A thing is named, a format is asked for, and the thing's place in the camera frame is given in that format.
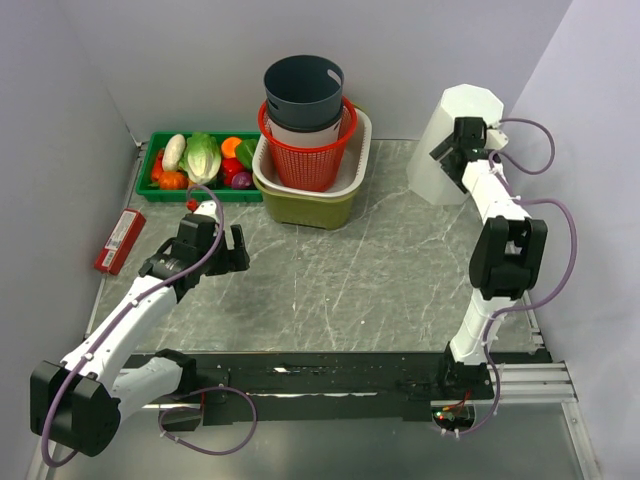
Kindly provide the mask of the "large white faceted container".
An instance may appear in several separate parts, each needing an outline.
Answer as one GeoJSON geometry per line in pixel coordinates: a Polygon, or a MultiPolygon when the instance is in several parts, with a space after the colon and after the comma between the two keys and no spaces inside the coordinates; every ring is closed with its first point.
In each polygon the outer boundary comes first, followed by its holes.
{"type": "Polygon", "coordinates": [[[488,136],[503,110],[488,89],[468,84],[445,89],[407,166],[410,190],[432,205],[464,203],[467,164],[506,144],[488,136]]]}

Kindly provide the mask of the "olive green rectangular basket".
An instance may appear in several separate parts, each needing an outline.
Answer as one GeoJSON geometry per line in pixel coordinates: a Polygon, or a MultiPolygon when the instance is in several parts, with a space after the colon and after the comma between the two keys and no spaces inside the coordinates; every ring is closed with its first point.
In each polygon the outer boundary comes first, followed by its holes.
{"type": "Polygon", "coordinates": [[[256,176],[253,176],[253,181],[274,221],[329,231],[347,223],[358,193],[355,190],[336,198],[320,198],[273,190],[263,185],[256,176]]]}

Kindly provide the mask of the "white perforated rectangular basket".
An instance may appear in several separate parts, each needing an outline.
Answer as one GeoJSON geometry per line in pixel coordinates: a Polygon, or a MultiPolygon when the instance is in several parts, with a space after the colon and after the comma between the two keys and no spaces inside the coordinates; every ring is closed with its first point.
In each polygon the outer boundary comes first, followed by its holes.
{"type": "Polygon", "coordinates": [[[324,192],[314,192],[286,187],[279,178],[268,141],[261,135],[252,161],[253,173],[266,188],[287,194],[307,195],[318,198],[337,198],[356,191],[362,184],[369,158],[372,125],[369,117],[355,109],[357,125],[346,143],[341,164],[334,183],[324,192]]]}

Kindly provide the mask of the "red mesh basket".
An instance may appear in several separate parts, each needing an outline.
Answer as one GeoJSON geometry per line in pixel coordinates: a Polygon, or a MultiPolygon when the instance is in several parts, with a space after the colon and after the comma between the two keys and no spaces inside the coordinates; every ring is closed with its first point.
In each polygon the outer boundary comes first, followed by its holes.
{"type": "Polygon", "coordinates": [[[272,135],[273,122],[268,113],[267,102],[259,109],[258,125],[284,185],[299,190],[324,192],[336,180],[347,143],[358,126],[358,115],[354,105],[343,96],[337,139],[317,147],[293,146],[276,139],[272,135]]]}

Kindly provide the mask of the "white round bucket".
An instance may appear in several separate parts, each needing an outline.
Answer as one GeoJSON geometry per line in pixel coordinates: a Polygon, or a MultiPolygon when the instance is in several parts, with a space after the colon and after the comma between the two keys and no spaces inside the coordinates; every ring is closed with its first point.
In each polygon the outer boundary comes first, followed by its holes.
{"type": "Polygon", "coordinates": [[[340,138],[343,120],[349,117],[348,109],[341,103],[341,109],[335,118],[324,127],[301,129],[285,126],[275,121],[270,112],[266,113],[265,126],[271,136],[280,143],[296,148],[319,148],[330,145],[340,138]]]}

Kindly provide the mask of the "dark grey round bucket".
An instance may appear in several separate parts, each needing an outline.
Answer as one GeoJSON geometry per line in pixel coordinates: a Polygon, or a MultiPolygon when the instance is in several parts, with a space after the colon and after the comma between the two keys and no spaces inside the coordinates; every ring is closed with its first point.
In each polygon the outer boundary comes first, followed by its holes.
{"type": "Polygon", "coordinates": [[[287,130],[323,130],[342,112],[344,73],[324,57],[280,59],[266,70],[263,84],[270,118],[287,130]]]}

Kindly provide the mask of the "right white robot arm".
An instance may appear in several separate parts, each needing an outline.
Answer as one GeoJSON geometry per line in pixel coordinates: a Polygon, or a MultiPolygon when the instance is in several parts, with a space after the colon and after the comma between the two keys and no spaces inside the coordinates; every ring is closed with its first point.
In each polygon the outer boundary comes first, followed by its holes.
{"type": "Polygon", "coordinates": [[[480,117],[457,117],[452,133],[431,151],[469,194],[482,221],[469,261],[470,304],[436,376],[439,391],[452,399],[485,383],[487,354],[505,315],[535,286],[548,234],[546,223],[519,204],[502,165],[490,158],[491,132],[480,117]]]}

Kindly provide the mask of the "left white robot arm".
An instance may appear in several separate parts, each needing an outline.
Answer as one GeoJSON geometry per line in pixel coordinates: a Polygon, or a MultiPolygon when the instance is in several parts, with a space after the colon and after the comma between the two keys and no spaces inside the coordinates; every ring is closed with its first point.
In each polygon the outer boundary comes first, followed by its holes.
{"type": "Polygon", "coordinates": [[[170,396],[185,402],[198,395],[194,358],[164,349],[143,366],[121,372],[144,335],[195,288],[202,277],[246,271],[250,257],[244,232],[233,241],[214,214],[187,214],[141,266],[116,309],[61,361],[41,362],[30,377],[30,428],[50,457],[51,442],[88,457],[100,454],[135,411],[170,396]]]}

